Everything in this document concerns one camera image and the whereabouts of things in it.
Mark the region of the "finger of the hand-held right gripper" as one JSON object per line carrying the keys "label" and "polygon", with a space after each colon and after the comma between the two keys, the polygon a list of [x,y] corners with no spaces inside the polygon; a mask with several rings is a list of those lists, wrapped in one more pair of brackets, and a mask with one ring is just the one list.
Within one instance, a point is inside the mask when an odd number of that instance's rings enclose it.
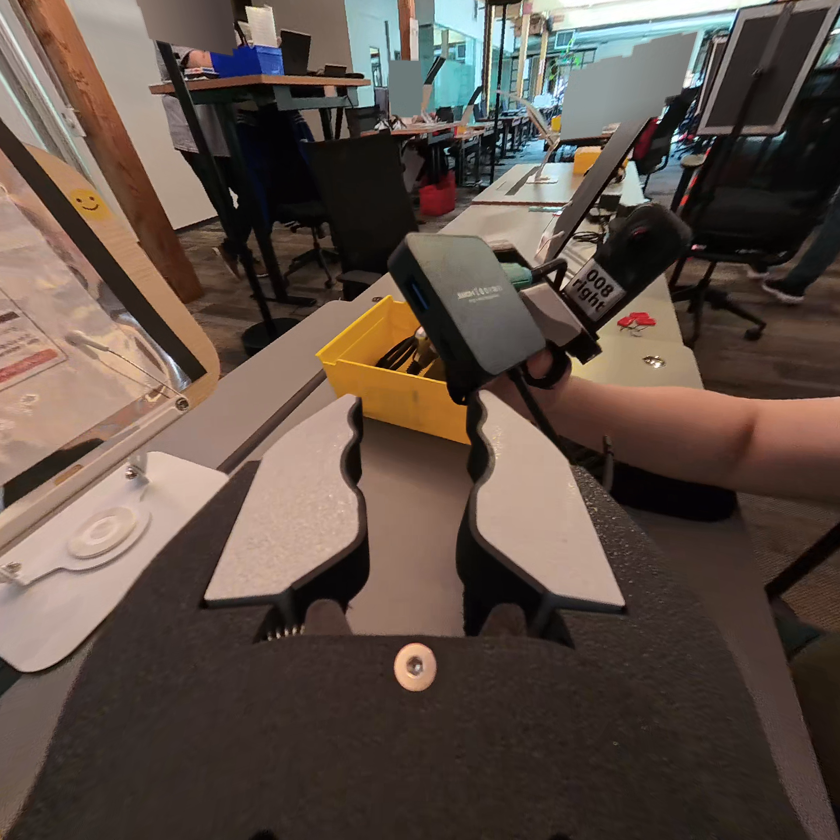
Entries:
{"label": "finger of the hand-held right gripper", "polygon": [[548,343],[565,348],[583,334],[580,320],[550,284],[522,289],[521,301]]}

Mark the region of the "wooden pillar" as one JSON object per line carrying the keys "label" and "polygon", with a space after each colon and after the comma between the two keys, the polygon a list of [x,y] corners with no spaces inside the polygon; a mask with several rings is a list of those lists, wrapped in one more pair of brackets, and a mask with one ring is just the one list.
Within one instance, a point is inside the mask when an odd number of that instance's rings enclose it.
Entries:
{"label": "wooden pillar", "polygon": [[45,51],[88,145],[140,246],[183,303],[204,294],[119,116],[77,22],[64,1],[18,3]]}

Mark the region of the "wooden board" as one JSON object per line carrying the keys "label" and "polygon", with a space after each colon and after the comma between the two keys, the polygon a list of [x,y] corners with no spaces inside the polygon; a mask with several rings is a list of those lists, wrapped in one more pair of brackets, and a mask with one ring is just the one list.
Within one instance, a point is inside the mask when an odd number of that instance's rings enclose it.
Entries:
{"label": "wooden board", "polygon": [[192,384],[185,389],[185,395],[192,405],[204,402],[214,393],[220,378],[221,364],[217,352],[204,330],[193,315],[169,287],[158,269],[141,248],[137,238],[119,213],[114,213],[97,188],[90,184],[70,164],[40,148],[25,144],[38,164],[58,186],[74,207],[82,193],[99,200],[101,207],[88,211],[78,209],[80,217],[101,240],[125,271],[144,298],[161,315],[165,323],[174,330],[177,338],[192,353],[204,368],[201,377],[190,374]]}

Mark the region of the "wooden standing desk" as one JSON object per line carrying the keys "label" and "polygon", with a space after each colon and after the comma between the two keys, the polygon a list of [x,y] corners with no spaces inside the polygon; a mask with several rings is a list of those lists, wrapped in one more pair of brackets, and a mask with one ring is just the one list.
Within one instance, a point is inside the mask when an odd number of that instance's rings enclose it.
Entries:
{"label": "wooden standing desk", "polygon": [[[349,77],[269,77],[251,76],[235,78],[211,78],[186,80],[178,69],[171,70],[171,78],[149,87],[152,95],[174,97],[182,107],[187,127],[196,143],[198,160],[206,174],[213,196],[212,204],[226,236],[231,237],[237,254],[243,262],[245,276],[252,296],[259,309],[257,324],[241,335],[241,343],[248,356],[253,356],[288,332],[295,324],[290,318],[275,318],[269,309],[271,302],[287,304],[295,308],[315,308],[318,303],[308,297],[289,293],[286,276],[277,263],[277,255],[271,241],[267,222],[262,219],[256,199],[254,184],[250,178],[245,157],[235,128],[234,106],[253,102],[259,106],[273,104],[279,112],[316,111],[321,117],[323,136],[331,139],[334,121],[331,112],[346,110],[358,105],[358,89],[369,88],[371,80],[351,75]],[[241,199],[248,220],[255,233],[259,254],[270,281],[273,298],[264,294],[254,268],[254,258],[248,245],[248,238],[234,229],[235,212],[231,192],[223,184],[217,162],[209,150],[205,132],[197,119],[196,105],[213,107],[230,152],[230,160],[240,179],[244,193]]]}

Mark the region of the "grey framed panel stand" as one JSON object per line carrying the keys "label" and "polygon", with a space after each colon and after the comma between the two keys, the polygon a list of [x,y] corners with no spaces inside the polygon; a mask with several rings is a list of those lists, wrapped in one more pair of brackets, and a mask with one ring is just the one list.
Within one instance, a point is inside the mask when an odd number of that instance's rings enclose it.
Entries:
{"label": "grey framed panel stand", "polygon": [[803,1],[740,9],[696,135],[780,134],[823,52],[838,8],[838,1]]}

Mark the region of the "black tilted panel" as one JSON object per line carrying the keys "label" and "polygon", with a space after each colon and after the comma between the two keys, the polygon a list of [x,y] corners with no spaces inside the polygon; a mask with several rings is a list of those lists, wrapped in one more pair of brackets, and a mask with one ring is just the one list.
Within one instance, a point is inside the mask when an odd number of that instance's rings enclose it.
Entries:
{"label": "black tilted panel", "polygon": [[544,233],[548,237],[536,253],[539,264],[560,254],[653,120],[646,118],[632,122],[624,121],[618,125],[581,184],[575,189],[570,202],[560,211],[553,226],[545,230]]}

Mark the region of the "black laptop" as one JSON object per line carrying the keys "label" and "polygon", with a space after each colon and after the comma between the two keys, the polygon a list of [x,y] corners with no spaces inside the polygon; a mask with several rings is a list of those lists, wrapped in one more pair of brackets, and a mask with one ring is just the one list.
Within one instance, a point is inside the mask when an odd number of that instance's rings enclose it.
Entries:
{"label": "black laptop", "polygon": [[295,30],[282,29],[278,38],[283,76],[305,77],[309,71],[312,37]]}

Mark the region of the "person's right hand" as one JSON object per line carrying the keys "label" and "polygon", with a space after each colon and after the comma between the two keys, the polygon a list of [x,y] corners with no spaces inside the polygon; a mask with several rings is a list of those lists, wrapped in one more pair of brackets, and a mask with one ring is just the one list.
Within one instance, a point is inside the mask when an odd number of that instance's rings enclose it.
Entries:
{"label": "person's right hand", "polygon": [[484,389],[554,442],[601,452],[604,437],[610,436],[598,418],[595,383],[573,376],[570,370],[548,390],[530,387],[519,369],[499,376]]}

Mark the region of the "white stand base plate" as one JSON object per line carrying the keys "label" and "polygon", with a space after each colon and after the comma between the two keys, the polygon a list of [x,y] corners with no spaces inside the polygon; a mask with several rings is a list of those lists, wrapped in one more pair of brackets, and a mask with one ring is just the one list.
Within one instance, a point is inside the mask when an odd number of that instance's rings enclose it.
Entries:
{"label": "white stand base plate", "polygon": [[227,480],[153,452],[140,469],[128,462],[114,470],[6,551],[2,661],[29,674],[69,657]]}

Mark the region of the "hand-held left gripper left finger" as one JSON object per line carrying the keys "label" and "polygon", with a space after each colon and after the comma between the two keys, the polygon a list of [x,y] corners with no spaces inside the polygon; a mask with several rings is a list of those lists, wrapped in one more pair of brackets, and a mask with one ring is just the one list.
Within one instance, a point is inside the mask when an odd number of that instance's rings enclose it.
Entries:
{"label": "hand-held left gripper left finger", "polygon": [[345,395],[264,454],[206,588],[207,606],[346,611],[370,574],[362,400]]}

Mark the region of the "person's right forearm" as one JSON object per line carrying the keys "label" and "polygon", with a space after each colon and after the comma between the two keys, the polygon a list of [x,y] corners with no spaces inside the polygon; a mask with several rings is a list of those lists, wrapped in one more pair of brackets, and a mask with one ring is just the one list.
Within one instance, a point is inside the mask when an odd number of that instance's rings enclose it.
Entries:
{"label": "person's right forearm", "polygon": [[576,400],[616,456],[680,480],[838,504],[839,400],[758,400],[583,382]]}

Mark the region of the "blue box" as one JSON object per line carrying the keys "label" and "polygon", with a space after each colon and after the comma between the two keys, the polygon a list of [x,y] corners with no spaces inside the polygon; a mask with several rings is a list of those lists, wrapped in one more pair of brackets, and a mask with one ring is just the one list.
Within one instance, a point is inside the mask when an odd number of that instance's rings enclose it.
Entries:
{"label": "blue box", "polygon": [[240,45],[231,55],[209,53],[213,70],[220,78],[285,75],[279,47]]}

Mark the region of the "red bag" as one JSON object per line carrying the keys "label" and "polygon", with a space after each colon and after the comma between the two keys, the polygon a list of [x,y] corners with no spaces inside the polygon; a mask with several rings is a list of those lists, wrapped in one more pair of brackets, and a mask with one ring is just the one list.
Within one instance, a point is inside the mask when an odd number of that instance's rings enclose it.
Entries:
{"label": "red bag", "polygon": [[441,217],[455,210],[457,184],[455,173],[447,172],[435,183],[425,176],[418,188],[419,212],[425,217]]}

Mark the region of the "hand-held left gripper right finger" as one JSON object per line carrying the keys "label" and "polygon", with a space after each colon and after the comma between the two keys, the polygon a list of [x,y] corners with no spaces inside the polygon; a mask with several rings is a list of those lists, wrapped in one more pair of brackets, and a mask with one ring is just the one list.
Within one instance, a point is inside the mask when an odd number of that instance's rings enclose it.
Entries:
{"label": "hand-held left gripper right finger", "polygon": [[458,529],[466,621],[502,604],[528,621],[560,611],[621,615],[626,601],[568,459],[527,419],[482,390],[467,409],[473,486]]}

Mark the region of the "black framed instruction sign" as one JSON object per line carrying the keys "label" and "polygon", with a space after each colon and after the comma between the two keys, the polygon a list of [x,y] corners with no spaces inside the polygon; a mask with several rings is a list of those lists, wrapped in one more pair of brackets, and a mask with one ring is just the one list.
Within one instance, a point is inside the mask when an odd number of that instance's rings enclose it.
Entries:
{"label": "black framed instruction sign", "polygon": [[2,546],[197,405],[205,370],[2,123]]}

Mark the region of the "yellow smiley sticker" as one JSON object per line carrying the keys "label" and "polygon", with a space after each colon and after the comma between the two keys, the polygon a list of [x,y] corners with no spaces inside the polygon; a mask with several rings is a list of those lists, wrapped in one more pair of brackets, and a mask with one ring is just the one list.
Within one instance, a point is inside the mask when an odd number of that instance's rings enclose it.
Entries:
{"label": "yellow smiley sticker", "polygon": [[112,215],[109,205],[92,189],[74,188],[68,192],[67,197],[71,205],[88,221],[102,221]]}

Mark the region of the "black office chair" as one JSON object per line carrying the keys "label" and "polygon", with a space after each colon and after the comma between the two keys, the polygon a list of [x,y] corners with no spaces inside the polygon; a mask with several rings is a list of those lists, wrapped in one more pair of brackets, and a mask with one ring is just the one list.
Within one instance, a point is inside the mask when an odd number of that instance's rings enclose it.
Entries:
{"label": "black office chair", "polygon": [[339,254],[342,299],[352,301],[388,270],[418,230],[397,142],[388,133],[310,143],[311,173]]}
{"label": "black office chair", "polygon": [[693,349],[707,308],[751,323],[744,338],[762,338],[767,323],[712,286],[720,265],[774,268],[795,255],[838,188],[838,127],[806,137],[742,138],[729,149],[715,140],[681,201],[679,215],[691,244],[678,258],[668,289],[692,318],[684,339]]}

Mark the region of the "dark usb hub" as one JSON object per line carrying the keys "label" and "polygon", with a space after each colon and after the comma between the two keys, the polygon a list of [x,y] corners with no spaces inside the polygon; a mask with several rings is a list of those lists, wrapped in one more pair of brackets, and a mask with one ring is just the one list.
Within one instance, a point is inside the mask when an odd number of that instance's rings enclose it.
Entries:
{"label": "dark usb hub", "polygon": [[407,234],[389,273],[443,362],[457,405],[546,341],[488,244],[479,237]]}

